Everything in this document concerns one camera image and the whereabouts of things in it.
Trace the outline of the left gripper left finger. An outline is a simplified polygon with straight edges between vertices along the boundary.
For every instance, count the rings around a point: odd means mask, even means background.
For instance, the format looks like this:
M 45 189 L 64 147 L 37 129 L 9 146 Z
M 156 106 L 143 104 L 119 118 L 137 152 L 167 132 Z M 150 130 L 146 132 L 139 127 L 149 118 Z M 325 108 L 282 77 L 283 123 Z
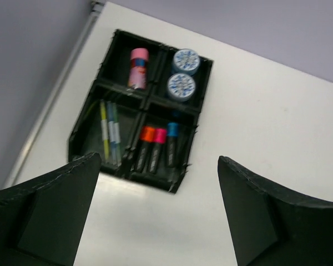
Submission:
M 89 153 L 0 190 L 0 265 L 73 265 L 100 166 Z

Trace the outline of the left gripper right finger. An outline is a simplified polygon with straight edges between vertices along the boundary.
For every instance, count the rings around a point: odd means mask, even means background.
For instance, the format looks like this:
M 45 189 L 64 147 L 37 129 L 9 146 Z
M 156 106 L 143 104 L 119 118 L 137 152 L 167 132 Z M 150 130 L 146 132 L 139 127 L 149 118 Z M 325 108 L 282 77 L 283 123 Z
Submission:
M 229 157 L 219 157 L 218 177 L 238 265 L 333 265 L 333 202 Z

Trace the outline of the yellow pen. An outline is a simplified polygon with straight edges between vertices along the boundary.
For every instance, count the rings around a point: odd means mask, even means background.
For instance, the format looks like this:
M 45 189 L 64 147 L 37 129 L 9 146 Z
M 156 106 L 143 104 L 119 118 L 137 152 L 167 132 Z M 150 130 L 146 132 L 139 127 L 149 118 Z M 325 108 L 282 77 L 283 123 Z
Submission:
M 105 162 L 107 162 L 109 160 L 109 135 L 108 135 L 108 124 L 107 124 L 107 111 L 104 100 L 100 101 L 100 116 L 101 116 L 104 159 Z

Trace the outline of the green pen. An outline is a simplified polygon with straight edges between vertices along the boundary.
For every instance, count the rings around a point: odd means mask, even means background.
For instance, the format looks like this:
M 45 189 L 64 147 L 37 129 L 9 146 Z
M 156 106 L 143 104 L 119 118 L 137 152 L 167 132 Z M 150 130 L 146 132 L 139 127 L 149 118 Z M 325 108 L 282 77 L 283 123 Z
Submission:
M 117 165 L 120 166 L 121 162 L 121 152 L 120 152 L 120 134 L 119 134 L 119 122 L 118 122 L 118 113 L 117 106 L 115 103 L 112 103 L 113 116 L 114 116 L 114 131 L 115 131 L 115 143 L 116 143 L 116 154 L 117 154 Z

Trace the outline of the blue pen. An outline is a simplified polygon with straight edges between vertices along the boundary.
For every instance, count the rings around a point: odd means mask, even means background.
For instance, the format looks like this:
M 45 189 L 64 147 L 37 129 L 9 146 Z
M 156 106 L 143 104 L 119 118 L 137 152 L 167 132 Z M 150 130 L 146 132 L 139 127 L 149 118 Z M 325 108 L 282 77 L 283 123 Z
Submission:
M 108 127 L 109 127 L 109 135 L 110 135 L 110 148 L 112 153 L 113 164 L 117 164 L 117 150 L 116 150 L 116 142 L 114 135 L 114 118 L 113 118 L 113 109 L 112 103 L 110 101 L 107 102 L 108 108 Z

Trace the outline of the blue highlighter cap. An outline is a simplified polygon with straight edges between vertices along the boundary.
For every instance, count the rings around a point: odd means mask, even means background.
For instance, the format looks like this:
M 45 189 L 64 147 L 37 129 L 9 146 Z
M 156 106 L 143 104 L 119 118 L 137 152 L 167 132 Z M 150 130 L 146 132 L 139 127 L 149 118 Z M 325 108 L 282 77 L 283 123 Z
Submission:
M 175 122 L 170 122 L 167 125 L 167 137 L 176 138 L 179 135 L 179 124 Z

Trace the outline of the orange highlighter marker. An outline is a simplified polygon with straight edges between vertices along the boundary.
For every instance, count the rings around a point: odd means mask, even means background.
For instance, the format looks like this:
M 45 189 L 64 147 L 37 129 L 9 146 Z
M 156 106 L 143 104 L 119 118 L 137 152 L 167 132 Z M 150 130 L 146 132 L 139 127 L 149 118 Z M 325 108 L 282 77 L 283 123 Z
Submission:
M 140 149 L 139 149 L 136 166 L 135 166 L 135 170 L 139 173 L 141 173 L 144 169 L 151 143 L 140 140 Z

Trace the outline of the pink highlighter marker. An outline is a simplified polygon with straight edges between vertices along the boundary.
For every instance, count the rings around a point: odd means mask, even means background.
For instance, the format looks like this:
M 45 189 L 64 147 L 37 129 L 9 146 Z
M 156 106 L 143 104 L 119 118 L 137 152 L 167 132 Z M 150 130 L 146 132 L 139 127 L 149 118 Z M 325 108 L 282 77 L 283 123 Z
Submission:
M 150 155 L 149 165 L 147 168 L 147 171 L 149 173 L 155 174 L 157 172 L 163 145 L 164 144 L 158 144 L 153 142 L 152 152 Z

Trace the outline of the blue-lidded jar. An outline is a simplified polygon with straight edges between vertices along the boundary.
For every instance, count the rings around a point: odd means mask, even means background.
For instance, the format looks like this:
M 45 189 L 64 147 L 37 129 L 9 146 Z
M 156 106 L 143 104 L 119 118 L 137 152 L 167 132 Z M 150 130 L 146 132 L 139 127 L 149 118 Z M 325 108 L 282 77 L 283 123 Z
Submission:
M 199 54 L 188 48 L 178 50 L 172 60 L 171 71 L 173 74 L 183 73 L 193 76 L 200 67 L 201 59 Z
M 196 83 L 190 75 L 176 73 L 168 79 L 166 91 L 172 100 L 185 102 L 194 95 Z

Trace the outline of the pink-capped clear tube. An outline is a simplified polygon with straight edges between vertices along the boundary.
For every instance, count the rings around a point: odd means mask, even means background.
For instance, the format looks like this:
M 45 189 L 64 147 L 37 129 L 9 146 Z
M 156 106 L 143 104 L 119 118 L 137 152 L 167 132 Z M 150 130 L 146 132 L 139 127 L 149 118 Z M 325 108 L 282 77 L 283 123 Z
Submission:
M 132 89 L 145 89 L 147 85 L 147 65 L 149 52 L 146 48 L 135 48 L 130 55 L 128 86 Z

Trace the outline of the orange highlighter cap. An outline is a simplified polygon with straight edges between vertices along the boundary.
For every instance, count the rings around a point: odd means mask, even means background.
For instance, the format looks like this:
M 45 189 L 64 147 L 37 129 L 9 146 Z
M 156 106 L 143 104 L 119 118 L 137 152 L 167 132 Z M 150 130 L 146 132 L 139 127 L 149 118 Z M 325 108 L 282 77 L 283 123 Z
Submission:
M 140 140 L 144 142 L 153 142 L 155 135 L 155 128 L 151 126 L 144 126 L 140 133 Z

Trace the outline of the pink highlighter cap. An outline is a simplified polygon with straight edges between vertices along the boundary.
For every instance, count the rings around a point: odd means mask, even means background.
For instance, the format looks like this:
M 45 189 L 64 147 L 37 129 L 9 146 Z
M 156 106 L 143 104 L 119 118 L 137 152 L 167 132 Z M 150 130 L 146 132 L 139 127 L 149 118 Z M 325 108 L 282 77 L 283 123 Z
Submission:
M 158 144 L 164 144 L 166 142 L 167 130 L 164 128 L 156 128 L 153 141 Z

